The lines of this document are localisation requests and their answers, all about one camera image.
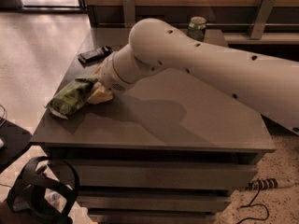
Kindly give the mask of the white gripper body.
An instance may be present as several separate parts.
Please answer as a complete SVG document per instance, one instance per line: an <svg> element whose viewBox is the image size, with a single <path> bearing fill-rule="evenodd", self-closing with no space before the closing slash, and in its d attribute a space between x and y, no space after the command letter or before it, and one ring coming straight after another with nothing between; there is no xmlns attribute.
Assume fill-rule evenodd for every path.
<svg viewBox="0 0 299 224"><path fill-rule="evenodd" d="M114 67L114 57L116 52L112 52L107 56L100 65L99 79L101 83L113 92L126 92L133 85L123 81L117 74Z"/></svg>

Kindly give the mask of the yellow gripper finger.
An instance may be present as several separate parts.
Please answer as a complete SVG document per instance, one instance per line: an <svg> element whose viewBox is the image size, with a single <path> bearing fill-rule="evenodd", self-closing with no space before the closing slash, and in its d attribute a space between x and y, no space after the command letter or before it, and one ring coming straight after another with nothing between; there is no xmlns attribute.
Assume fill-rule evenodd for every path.
<svg viewBox="0 0 299 224"><path fill-rule="evenodd" d="M101 70L101 66L102 66L102 65L98 65L98 66L94 69L94 71L93 71L93 73L92 73L92 78L98 78L98 77L99 77L100 70Z"/></svg>
<svg viewBox="0 0 299 224"><path fill-rule="evenodd" d="M110 101L112 98L112 91L107 89L101 82L96 82L90 93L87 95L86 102L92 105L97 105Z"/></svg>

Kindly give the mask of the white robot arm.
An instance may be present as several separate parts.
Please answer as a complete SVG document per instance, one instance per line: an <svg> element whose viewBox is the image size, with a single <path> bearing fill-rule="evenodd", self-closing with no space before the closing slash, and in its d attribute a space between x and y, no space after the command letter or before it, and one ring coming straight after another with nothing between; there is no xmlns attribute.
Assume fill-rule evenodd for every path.
<svg viewBox="0 0 299 224"><path fill-rule="evenodd" d="M104 87L125 92L167 68L198 78L293 133L299 130L297 62L196 41L158 19L137 22L128 44L93 75Z"/></svg>

